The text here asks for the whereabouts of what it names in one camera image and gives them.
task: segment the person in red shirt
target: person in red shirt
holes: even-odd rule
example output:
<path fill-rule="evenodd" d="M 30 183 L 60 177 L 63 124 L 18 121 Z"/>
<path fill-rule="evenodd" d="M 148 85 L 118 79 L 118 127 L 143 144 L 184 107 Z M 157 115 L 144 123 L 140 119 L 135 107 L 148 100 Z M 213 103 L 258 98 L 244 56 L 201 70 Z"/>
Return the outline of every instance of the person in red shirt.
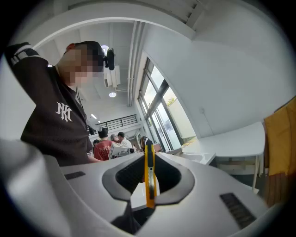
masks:
<path fill-rule="evenodd" d="M 107 161 L 109 160 L 109 152 L 111 145 L 114 141 L 108 140 L 108 129 L 102 128 L 102 131 L 98 132 L 101 141 L 94 148 L 94 158 Z"/>

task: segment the large window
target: large window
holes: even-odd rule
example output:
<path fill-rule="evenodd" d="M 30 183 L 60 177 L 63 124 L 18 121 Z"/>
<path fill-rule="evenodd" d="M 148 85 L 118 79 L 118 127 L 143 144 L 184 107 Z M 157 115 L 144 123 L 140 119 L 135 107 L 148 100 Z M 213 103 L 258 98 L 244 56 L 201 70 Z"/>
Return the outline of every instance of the large window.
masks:
<path fill-rule="evenodd" d="M 147 59 L 139 103 L 153 137 L 163 151 L 175 150 L 196 139 L 194 130 L 176 95 L 160 71 Z"/>

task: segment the black sweatshirt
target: black sweatshirt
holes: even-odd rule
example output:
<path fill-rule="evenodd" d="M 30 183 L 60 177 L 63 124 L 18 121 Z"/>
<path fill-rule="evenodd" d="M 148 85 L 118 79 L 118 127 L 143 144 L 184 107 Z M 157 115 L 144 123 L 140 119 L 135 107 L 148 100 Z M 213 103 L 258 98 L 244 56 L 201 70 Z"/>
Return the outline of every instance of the black sweatshirt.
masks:
<path fill-rule="evenodd" d="M 88 163 L 86 153 L 92 144 L 76 92 L 28 43 L 8 47 L 5 55 L 20 85 L 36 104 L 21 140 L 54 156 L 60 166 Z"/>

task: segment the white logo on shirt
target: white logo on shirt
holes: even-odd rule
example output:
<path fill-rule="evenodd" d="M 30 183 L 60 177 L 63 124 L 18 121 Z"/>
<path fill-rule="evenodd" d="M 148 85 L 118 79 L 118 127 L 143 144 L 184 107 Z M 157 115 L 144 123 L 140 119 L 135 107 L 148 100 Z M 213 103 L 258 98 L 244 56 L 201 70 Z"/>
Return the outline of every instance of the white logo on shirt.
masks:
<path fill-rule="evenodd" d="M 68 120 L 70 120 L 71 122 L 72 122 L 72 120 L 71 120 L 71 118 L 70 118 L 70 113 L 71 113 L 71 109 L 69 108 L 69 106 L 67 106 L 67 105 L 64 105 L 63 103 L 59 103 L 59 102 L 57 102 L 58 103 L 58 108 L 57 108 L 57 114 L 62 114 L 61 115 L 61 118 L 62 118 L 62 120 L 66 120 L 66 122 L 68 122 Z"/>

